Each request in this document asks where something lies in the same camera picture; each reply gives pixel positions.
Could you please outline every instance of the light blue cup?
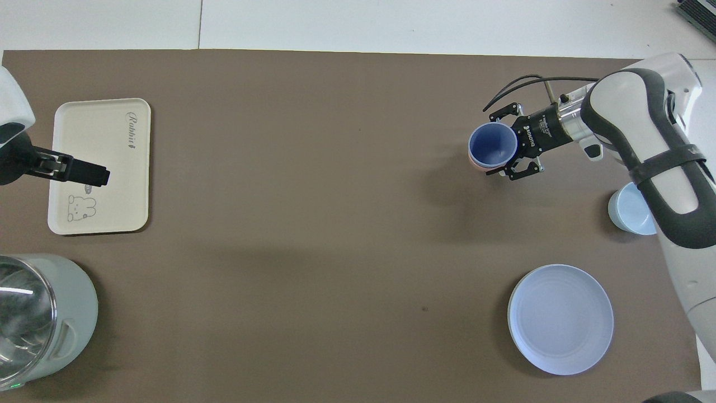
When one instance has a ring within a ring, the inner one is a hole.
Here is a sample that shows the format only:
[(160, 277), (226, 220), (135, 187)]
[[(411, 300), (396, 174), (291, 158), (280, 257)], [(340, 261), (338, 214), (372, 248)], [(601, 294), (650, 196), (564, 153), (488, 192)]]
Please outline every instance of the light blue cup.
[(657, 233), (654, 218), (637, 185), (629, 182), (609, 199), (609, 218), (620, 229), (638, 235)]
[(510, 126), (499, 122), (480, 125), (470, 135), (468, 155), (481, 171), (504, 166), (517, 152), (517, 135)]

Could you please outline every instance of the white plate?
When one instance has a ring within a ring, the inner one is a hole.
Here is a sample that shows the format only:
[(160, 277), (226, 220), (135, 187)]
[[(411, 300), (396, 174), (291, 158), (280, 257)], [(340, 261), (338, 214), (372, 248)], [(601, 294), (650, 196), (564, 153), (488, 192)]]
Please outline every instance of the white plate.
[(52, 148), (106, 166), (105, 186), (50, 181), (47, 224), (55, 234), (140, 229), (149, 217), (151, 110), (143, 99), (68, 102), (54, 115)]
[(568, 265), (547, 265), (515, 287), (508, 324), (517, 348), (532, 364), (550, 374), (574, 375), (606, 353), (614, 312), (592, 276)]

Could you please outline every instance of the cartoon drawing on tray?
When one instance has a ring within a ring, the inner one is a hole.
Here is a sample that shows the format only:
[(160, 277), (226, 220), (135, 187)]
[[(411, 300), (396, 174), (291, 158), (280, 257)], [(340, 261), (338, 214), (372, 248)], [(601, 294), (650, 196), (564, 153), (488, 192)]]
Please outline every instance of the cartoon drawing on tray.
[(67, 221), (79, 221), (88, 217), (92, 217), (97, 213), (97, 200), (92, 197), (69, 197), (69, 207), (67, 207)]

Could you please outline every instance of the robotic arm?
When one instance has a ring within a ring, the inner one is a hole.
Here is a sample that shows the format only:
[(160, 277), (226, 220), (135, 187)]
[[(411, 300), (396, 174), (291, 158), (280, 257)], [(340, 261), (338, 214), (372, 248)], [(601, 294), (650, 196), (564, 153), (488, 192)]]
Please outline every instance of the robotic arm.
[(91, 186), (107, 184), (110, 172), (104, 166), (33, 146), (25, 130), (34, 123), (22, 90), (5, 67), (0, 67), (0, 185), (24, 174)]
[[(490, 119), (517, 115), (512, 129), (521, 146), (507, 165), (488, 175), (516, 180), (541, 172), (539, 155), (570, 142), (592, 161), (606, 149), (626, 166), (652, 210), (682, 307), (716, 357), (716, 186), (705, 157), (688, 141), (692, 106), (701, 90), (691, 64), (669, 53), (562, 95), (537, 113), (525, 116), (521, 105), (508, 105)], [(517, 171), (523, 158), (535, 161)], [(714, 399), (699, 393), (692, 396)]]

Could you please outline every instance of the brown tablecloth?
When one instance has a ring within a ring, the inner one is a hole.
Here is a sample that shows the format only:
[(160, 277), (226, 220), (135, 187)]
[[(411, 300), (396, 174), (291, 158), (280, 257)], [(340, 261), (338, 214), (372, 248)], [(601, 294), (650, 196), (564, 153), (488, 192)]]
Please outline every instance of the brown tablecloth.
[[(100, 299), (79, 358), (8, 402), (640, 402), (699, 389), (656, 238), (607, 216), (626, 171), (567, 145), (510, 182), (466, 156), (512, 78), (629, 61), (191, 50), (4, 64), (38, 146), (67, 101), (139, 97), (153, 112), (143, 231), (61, 237), (46, 181), (0, 189), (1, 251), (68, 257)], [(512, 100), (548, 103), (541, 85)], [(507, 327), (516, 282), (554, 262), (591, 273), (614, 307), (610, 349), (576, 376), (532, 366)]]

